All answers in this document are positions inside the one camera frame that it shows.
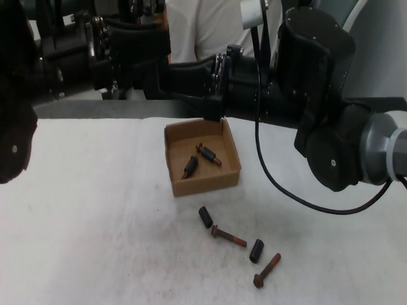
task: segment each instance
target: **white table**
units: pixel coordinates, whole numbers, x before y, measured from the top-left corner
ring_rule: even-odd
[[[406,304],[406,190],[348,217],[309,210],[261,170],[254,123],[229,119],[242,163],[232,189],[174,198],[163,129],[174,119],[41,120],[29,169],[0,191],[0,304]],[[360,184],[322,187],[295,132],[261,126],[266,162],[295,194],[331,208]],[[214,239],[198,216],[248,241]],[[265,249],[249,261],[256,238]],[[258,290],[270,259],[282,260]]]

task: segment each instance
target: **white shirt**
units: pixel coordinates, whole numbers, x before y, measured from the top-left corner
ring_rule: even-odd
[[[282,23],[281,0],[268,0],[268,28],[272,54]],[[170,28],[171,61],[194,62],[225,53],[229,44],[254,56],[250,30],[243,30],[240,0],[166,0]]]

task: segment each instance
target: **cardboard tray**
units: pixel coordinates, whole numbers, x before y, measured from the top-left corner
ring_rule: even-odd
[[[167,125],[164,131],[165,157],[175,197],[204,193],[236,186],[240,175],[240,160],[227,120],[220,123],[203,119]],[[217,166],[197,153],[203,143],[222,161]],[[181,180],[191,156],[198,156],[194,174]]]

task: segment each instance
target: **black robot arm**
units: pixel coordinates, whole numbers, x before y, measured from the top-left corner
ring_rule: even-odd
[[[254,121],[260,98],[259,120],[297,129],[295,148],[333,191],[405,175],[407,132],[389,115],[379,115],[368,99],[342,98],[355,52],[351,36],[331,16],[308,8],[289,10],[279,34],[273,67],[267,60],[270,43],[262,44],[257,58],[229,46],[224,55],[201,62],[163,65],[160,89],[211,120],[227,115]],[[405,110],[403,99],[392,110],[399,106]]]
[[[260,3],[266,22],[265,2]],[[2,36],[1,77],[3,84],[10,84],[1,91],[0,100],[0,136],[6,143],[0,147],[2,183],[26,167],[36,127],[35,114],[21,93],[31,92],[27,89],[32,87],[56,91],[87,80],[96,90],[106,89],[104,97],[113,98],[117,87],[146,75],[153,76],[162,98],[182,100],[205,119],[226,115],[297,129],[295,148],[317,179],[333,191],[360,181],[387,182],[388,187],[389,181],[407,174],[407,132],[388,115],[378,114],[405,110],[405,101],[390,100],[379,110],[371,100],[342,99],[355,44],[321,11],[287,11],[272,63],[264,26],[262,44],[255,27],[251,29],[256,58],[244,56],[239,46],[229,46],[223,55],[174,65],[166,57],[168,32],[150,25],[111,22],[82,12],[75,14],[73,25],[51,28],[51,36],[45,34],[38,48],[19,1],[5,0],[0,13],[2,28],[15,30],[12,36]],[[14,143],[26,143],[19,144],[25,149],[16,150]]]

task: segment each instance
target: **bolt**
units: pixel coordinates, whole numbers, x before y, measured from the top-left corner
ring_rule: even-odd
[[[220,229],[217,228],[217,226],[213,225],[212,226],[212,232],[211,232],[213,237],[223,237],[226,240],[231,241],[232,243],[235,243],[236,245],[239,245],[241,247],[247,247],[247,242],[245,240],[241,240],[240,238],[234,237],[232,234],[226,233]]]
[[[197,145],[197,152],[200,153],[205,159],[209,160],[212,163],[215,163],[217,166],[222,166],[222,161],[216,157],[216,154],[209,148],[204,147],[202,143],[199,143],[199,145]]]
[[[188,179],[190,176],[192,176],[193,172],[197,169],[197,167],[198,167],[198,157],[192,156],[184,169],[184,175],[181,178],[181,180]]]
[[[253,284],[254,284],[254,286],[256,286],[256,288],[263,287],[263,285],[264,285],[263,281],[270,274],[270,272],[272,272],[272,270],[279,263],[280,260],[281,260],[281,255],[279,253],[277,253],[275,255],[275,257],[272,259],[272,261],[260,273],[260,275],[258,275],[258,274],[254,275]]]

